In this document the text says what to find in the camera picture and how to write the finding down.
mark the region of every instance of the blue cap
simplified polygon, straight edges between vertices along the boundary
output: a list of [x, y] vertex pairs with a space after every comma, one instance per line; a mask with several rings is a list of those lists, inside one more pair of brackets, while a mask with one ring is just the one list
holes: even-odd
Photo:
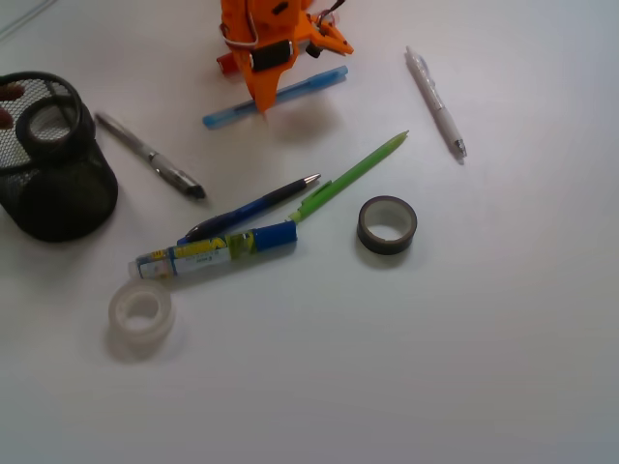
[[253, 239], [258, 253], [265, 249], [292, 244], [297, 241], [297, 224], [293, 220], [281, 224], [253, 229]]

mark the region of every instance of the washi tape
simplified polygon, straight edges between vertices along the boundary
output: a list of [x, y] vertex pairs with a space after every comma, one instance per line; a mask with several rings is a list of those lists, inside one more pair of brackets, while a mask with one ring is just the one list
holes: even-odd
[[[381, 237], [377, 232], [382, 228], [380, 226], [389, 228], [390, 236]], [[357, 236], [367, 249], [377, 254], [402, 253], [410, 247], [416, 231], [415, 211], [408, 203], [394, 196], [372, 198], [359, 213]]]
[[[143, 316], [146, 327], [135, 328], [130, 320]], [[154, 280], [133, 280], [120, 288], [109, 303], [109, 324], [131, 344], [157, 343], [174, 324], [174, 307], [167, 289]]]

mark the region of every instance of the clear tape roll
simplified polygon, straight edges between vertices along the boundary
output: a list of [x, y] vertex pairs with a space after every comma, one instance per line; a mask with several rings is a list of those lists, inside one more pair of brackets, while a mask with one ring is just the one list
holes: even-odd
[[[144, 307], [156, 308], [148, 327], [134, 329], [129, 321]], [[133, 280], [120, 288], [109, 303], [109, 324], [127, 342], [137, 345], [162, 341], [174, 324], [169, 291], [154, 280]]]

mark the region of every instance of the mesh pen holder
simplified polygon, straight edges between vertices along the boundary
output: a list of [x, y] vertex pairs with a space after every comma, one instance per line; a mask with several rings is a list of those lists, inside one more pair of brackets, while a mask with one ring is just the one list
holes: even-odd
[[116, 177], [95, 141], [77, 91], [43, 72], [0, 77], [23, 96], [2, 101], [14, 120], [0, 130], [0, 203], [24, 232], [66, 242], [99, 227], [114, 211]]

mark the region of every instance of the pen clip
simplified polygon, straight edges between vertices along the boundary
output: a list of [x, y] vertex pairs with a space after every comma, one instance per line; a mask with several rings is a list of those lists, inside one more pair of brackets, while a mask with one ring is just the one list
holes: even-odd
[[327, 182], [324, 186], [320, 186], [319, 188], [317, 188], [313, 193], [311, 193], [310, 195], [308, 195], [307, 197], [305, 197], [303, 200], [301, 200], [301, 204], [303, 205], [306, 201], [310, 200], [311, 198], [313, 198], [314, 196], [316, 196], [318, 193], [320, 193], [322, 190], [326, 189], [327, 187], [329, 187], [331, 184], [333, 183], [333, 181], [329, 181]]

